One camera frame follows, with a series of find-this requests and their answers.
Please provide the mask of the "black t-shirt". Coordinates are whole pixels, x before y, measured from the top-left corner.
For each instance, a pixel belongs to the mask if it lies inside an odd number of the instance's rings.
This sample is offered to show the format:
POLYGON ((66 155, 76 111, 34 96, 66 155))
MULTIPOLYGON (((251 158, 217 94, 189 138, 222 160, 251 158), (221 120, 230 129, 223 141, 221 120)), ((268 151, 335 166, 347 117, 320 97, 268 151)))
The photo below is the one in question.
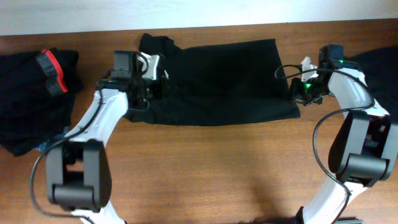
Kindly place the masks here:
POLYGON ((282 65, 275 39, 181 49, 145 33, 139 51, 162 56, 170 88, 145 111, 128 111, 132 123, 224 126, 300 117, 287 81, 274 76, 282 65))

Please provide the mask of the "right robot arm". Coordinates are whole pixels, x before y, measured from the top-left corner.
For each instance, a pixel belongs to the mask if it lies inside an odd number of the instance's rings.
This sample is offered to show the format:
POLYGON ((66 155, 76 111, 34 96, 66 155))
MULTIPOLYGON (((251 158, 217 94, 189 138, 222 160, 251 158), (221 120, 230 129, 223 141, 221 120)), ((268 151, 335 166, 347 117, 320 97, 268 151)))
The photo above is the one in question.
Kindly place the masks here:
POLYGON ((333 141, 327 178, 295 216, 295 223, 340 223, 345 208, 392 174, 397 160, 397 47, 345 57, 340 45, 320 49, 318 64, 305 57, 291 76, 291 97, 305 106, 334 96, 343 124, 333 141))

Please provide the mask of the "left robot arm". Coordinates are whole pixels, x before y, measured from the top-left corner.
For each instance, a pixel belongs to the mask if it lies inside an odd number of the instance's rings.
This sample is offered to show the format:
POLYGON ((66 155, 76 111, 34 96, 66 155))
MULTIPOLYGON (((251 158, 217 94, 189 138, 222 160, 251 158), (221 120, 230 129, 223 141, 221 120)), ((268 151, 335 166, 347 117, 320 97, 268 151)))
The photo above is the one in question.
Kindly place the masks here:
POLYGON ((112 179, 105 147, 127 113, 146 112, 166 97, 169 76, 162 54, 117 50, 114 67, 96 84, 93 101, 78 124, 41 155, 47 197, 83 223, 124 223, 111 201, 112 179))

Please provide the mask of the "crumpled black clothes pile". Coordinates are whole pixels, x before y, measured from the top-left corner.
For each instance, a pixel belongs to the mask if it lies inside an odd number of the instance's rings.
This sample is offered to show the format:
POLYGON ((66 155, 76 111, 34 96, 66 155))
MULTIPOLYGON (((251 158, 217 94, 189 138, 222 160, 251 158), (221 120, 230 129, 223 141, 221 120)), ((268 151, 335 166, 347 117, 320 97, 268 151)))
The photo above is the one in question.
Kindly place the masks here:
POLYGON ((397 122, 397 46, 364 52, 348 60, 359 63, 372 96, 397 122))

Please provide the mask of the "black garment red waistband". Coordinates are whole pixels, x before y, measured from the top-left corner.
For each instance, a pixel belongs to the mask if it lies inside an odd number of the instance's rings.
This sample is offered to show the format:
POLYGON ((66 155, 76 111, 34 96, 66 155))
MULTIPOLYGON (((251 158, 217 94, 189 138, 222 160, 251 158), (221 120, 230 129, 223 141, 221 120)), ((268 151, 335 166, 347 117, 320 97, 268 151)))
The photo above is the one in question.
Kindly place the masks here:
POLYGON ((54 54, 47 49, 42 50, 35 56, 46 76, 46 88, 51 96, 58 96, 68 92, 68 88, 63 79, 63 70, 54 54))

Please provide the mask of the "folded black clothes stack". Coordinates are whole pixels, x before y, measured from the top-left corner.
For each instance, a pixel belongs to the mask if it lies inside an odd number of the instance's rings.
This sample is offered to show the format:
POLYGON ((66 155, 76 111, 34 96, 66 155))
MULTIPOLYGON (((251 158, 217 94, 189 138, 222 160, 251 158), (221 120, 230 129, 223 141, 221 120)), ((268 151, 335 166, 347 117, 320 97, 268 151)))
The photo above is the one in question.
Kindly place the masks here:
POLYGON ((27 154, 71 124, 76 95, 76 50, 50 50, 63 70, 68 92, 51 96, 35 56, 42 50, 1 56, 1 146, 13 156, 27 154))

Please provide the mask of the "blue denim garment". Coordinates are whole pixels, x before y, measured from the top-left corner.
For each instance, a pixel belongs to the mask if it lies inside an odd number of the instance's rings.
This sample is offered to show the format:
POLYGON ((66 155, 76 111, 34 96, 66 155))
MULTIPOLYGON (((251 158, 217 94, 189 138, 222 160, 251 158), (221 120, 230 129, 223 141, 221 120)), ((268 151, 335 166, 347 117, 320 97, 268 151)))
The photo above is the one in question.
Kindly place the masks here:
POLYGON ((61 131, 58 134, 56 134, 54 137, 42 142, 40 145, 38 145, 34 149, 36 151, 40 151, 40 152, 44 151, 48 146, 51 146, 53 143, 62 140, 67 132, 68 132, 68 126, 61 129, 61 131))

